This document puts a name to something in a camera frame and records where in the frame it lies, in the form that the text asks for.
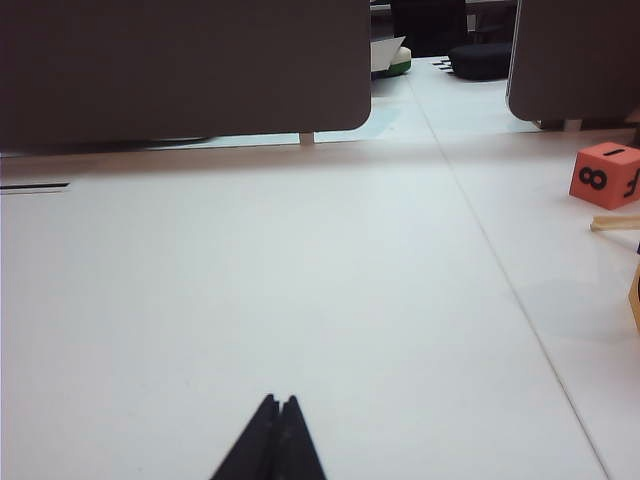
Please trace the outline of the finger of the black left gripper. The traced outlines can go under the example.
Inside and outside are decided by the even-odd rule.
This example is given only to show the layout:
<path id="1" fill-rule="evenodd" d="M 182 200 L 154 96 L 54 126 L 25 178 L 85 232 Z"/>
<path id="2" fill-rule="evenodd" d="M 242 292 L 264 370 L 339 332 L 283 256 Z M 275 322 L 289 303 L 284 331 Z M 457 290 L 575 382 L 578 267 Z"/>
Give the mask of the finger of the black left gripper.
<path id="1" fill-rule="evenodd" d="M 272 434 L 279 402 L 267 394 L 244 427 L 212 479 L 266 479 L 272 456 Z"/>
<path id="2" fill-rule="evenodd" d="M 283 405 L 276 424 L 272 460 L 273 479 L 326 479 L 297 398 Z"/>

